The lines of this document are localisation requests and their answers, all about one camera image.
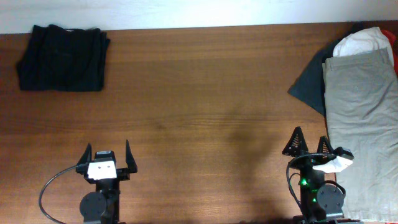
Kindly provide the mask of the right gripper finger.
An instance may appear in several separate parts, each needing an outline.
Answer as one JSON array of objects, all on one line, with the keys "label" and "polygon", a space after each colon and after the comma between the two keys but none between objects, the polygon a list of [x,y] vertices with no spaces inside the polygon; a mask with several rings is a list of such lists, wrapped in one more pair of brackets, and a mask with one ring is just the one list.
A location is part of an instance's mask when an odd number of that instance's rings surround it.
[{"label": "right gripper finger", "polygon": [[300,126],[297,126],[287,145],[284,147],[282,154],[285,156],[301,156],[308,154],[308,146],[305,142],[303,132]]},{"label": "right gripper finger", "polygon": [[319,154],[332,154],[333,148],[326,136],[322,136],[319,139],[317,153]]}]

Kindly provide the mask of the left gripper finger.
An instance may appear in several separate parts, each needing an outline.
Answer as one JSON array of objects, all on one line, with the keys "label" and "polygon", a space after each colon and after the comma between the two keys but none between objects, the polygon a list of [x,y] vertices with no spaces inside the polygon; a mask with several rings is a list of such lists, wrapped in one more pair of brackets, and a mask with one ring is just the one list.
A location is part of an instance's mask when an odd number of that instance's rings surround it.
[{"label": "left gripper finger", "polygon": [[130,148],[128,140],[126,140],[125,153],[126,153],[125,161],[126,161],[126,164],[127,164],[126,170],[129,173],[137,173],[137,164],[136,164],[135,159],[134,159],[134,157],[132,155],[131,148]]},{"label": "left gripper finger", "polygon": [[89,163],[89,162],[91,162],[91,158],[92,158],[92,148],[91,148],[91,144],[88,143],[83,155],[80,157],[77,164],[82,165],[82,164]]}]

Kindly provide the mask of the black shorts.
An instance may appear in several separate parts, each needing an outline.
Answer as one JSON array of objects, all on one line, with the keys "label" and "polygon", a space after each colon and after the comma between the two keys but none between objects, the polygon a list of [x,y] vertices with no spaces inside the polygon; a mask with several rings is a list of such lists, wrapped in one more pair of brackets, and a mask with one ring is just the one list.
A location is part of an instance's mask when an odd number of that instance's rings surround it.
[{"label": "black shorts", "polygon": [[111,40],[99,28],[64,29],[34,25],[28,46],[16,65],[25,91],[101,91]]}]

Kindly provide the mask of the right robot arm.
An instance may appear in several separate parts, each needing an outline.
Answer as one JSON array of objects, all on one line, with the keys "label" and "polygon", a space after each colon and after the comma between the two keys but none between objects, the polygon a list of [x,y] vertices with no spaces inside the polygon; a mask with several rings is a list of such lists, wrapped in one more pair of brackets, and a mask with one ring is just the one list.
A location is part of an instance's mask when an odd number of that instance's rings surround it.
[{"label": "right robot arm", "polygon": [[316,152],[308,150],[301,127],[297,126],[282,154],[290,156],[285,175],[289,192],[301,216],[295,223],[337,223],[343,218],[346,190],[325,175],[341,172],[353,163],[353,153],[343,147],[332,148],[326,136],[319,139]]}]

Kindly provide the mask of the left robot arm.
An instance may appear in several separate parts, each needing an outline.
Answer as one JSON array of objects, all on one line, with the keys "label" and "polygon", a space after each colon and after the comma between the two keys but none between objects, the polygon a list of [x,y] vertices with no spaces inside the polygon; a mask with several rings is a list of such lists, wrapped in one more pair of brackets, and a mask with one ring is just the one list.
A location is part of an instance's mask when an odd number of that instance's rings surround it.
[{"label": "left robot arm", "polygon": [[81,174],[95,191],[86,194],[80,202],[80,213],[84,223],[118,224],[120,222],[120,183],[137,172],[137,164],[131,153],[129,141],[125,144],[124,168],[116,167],[114,151],[92,153],[87,145],[77,163],[76,173]]}]

